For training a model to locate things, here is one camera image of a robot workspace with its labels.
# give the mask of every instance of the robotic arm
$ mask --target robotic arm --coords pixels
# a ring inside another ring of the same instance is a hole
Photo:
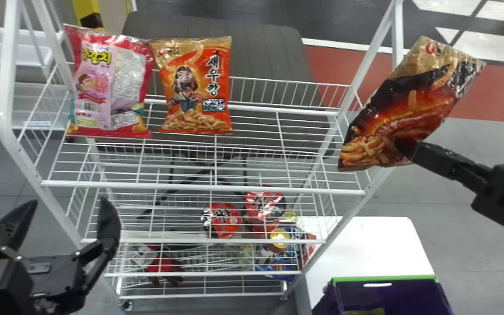
[[[476,193],[472,209],[504,226],[504,164],[493,169],[438,145],[396,140],[406,158]]]
[[[28,201],[0,219],[0,314],[66,315],[82,309],[118,249],[120,219],[114,206],[101,198],[96,241],[70,255],[20,255],[37,205]],[[86,273],[84,267],[94,260]]]

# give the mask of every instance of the green rim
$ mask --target green rim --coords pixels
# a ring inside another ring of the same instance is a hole
[[[383,277],[334,277],[332,285],[335,287],[338,282],[368,282],[368,281],[398,281],[398,280],[425,280],[433,279],[438,283],[435,275],[412,275],[412,276],[383,276]]]

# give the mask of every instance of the shrimp cracker bag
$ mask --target shrimp cracker bag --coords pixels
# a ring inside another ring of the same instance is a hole
[[[232,133],[228,113],[231,38],[150,42],[168,104],[160,132]]]
[[[338,170],[410,164],[396,144],[416,144],[435,131],[485,65],[420,37],[351,122]]]
[[[142,104],[153,69],[145,40],[65,25],[74,56],[68,134],[150,138]]]

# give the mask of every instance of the qr code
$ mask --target qr code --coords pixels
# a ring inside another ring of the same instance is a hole
[[[224,112],[224,98],[209,98],[203,100],[203,112]]]
[[[93,112],[97,111],[96,104],[92,104],[92,102],[86,102],[83,104],[84,110],[92,110]]]

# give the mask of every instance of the red wall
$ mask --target red wall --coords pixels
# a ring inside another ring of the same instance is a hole
[[[350,84],[364,52],[305,46],[306,56],[318,82]],[[362,102],[392,72],[392,55],[377,54],[358,93]],[[450,117],[504,121],[504,66],[488,65],[450,113]]]

